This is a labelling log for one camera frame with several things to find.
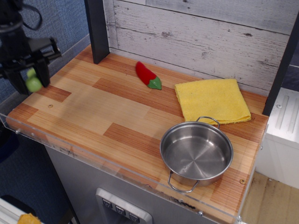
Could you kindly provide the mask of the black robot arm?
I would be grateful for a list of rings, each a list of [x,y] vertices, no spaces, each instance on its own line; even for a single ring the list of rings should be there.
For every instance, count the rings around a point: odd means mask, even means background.
[[[20,94],[39,91],[50,84],[48,65],[61,56],[55,38],[29,38],[22,9],[39,11],[21,0],[0,2],[0,76],[9,80]]]

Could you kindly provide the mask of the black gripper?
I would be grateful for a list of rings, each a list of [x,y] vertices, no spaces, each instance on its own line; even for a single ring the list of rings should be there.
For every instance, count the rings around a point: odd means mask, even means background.
[[[19,72],[25,68],[34,68],[43,87],[50,84],[48,65],[61,56],[55,38],[29,38],[21,26],[1,26],[0,40],[0,76],[7,78],[20,94],[29,94]]]

